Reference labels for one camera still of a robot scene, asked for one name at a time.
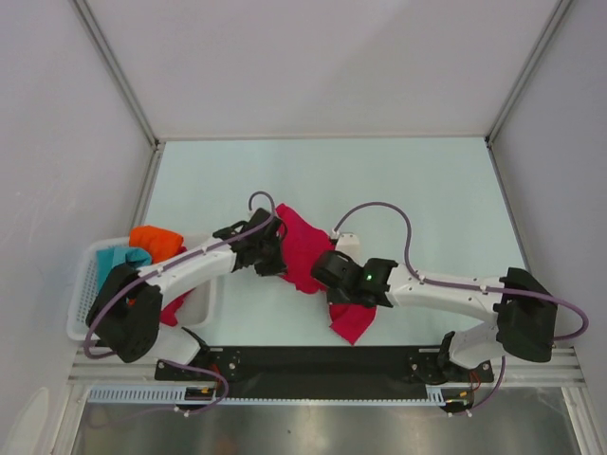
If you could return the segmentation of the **magenta t shirt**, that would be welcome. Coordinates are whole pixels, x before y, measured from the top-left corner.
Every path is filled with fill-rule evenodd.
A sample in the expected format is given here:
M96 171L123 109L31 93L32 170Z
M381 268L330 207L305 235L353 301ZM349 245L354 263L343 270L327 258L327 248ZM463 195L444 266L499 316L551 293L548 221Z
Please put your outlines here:
M329 235L308 224L300 214L290 206L281 203L276 214L284 227L279 228L284 237L282 255L286 265L283 279L307 295L318 292L328 294L327 288L312 278L313 264L325 251L333 250ZM355 345L376 319L376 307L336 303L329 299L327 313L330 329L350 345Z

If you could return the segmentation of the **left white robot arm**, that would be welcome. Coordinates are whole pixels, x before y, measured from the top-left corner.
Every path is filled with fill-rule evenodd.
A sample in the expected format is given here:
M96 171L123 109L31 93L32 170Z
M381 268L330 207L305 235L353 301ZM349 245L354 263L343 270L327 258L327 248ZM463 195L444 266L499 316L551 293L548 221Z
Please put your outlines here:
M87 315L86 355L115 355L124 363L150 355L175 363L191 379L203 376L210 367L203 343L183 326L164 327L162 310L200 285L250 266L261 276L282 274L286 234L276 214L258 209L171 259L113 267Z

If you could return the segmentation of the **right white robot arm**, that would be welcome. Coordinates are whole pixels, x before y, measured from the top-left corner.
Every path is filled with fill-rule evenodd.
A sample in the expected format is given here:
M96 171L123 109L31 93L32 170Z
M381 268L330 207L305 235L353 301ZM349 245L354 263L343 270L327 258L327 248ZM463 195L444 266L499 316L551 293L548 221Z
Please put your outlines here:
M552 357L557 304L545 292L526 289L536 281L522 269L510 267L502 278L449 278L393 260L360 265L343 252L326 251L311 275L339 303L428 307L477 319L475 327L443 338L437 368L449 380L504 355L535 363Z

